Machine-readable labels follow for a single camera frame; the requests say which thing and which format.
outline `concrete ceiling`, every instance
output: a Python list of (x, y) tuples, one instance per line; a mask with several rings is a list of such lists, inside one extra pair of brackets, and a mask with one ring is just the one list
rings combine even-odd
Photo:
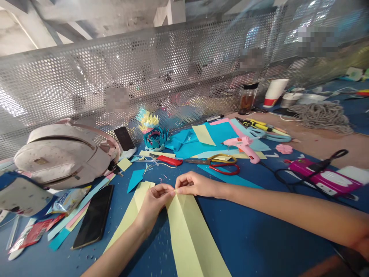
[(0, 0), (0, 56), (163, 24), (238, 13), (274, 0)]

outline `string bundle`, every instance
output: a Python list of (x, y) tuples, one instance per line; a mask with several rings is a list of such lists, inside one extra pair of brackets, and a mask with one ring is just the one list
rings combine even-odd
[(288, 108), (288, 111), (297, 113), (294, 117), (300, 119), (306, 128), (328, 129), (342, 135), (354, 132), (343, 107), (336, 103), (296, 105)]

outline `black marker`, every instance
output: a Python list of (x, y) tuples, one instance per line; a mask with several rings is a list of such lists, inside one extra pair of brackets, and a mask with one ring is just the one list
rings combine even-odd
[(210, 122), (210, 121), (213, 121), (213, 120), (216, 120), (216, 119), (219, 119), (219, 118), (223, 118), (223, 117), (224, 117), (224, 115), (218, 115), (217, 117), (206, 119), (205, 122)]

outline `glue gun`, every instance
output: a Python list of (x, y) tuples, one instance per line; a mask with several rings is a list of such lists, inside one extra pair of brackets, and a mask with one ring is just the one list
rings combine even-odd
[(250, 157), (250, 161), (252, 164), (257, 164), (260, 162), (259, 156), (255, 153), (254, 150), (251, 149), (250, 144), (252, 144), (253, 140), (247, 136), (241, 138), (231, 138), (229, 140), (225, 140), (223, 142), (226, 146), (236, 146), (240, 148), (243, 152), (246, 153), (247, 156)]

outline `black bottle cap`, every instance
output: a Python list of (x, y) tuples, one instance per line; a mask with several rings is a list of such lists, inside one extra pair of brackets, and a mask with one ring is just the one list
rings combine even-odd
[(256, 88), (258, 88), (258, 86), (259, 86), (259, 83), (243, 85), (243, 89), (256, 89)]

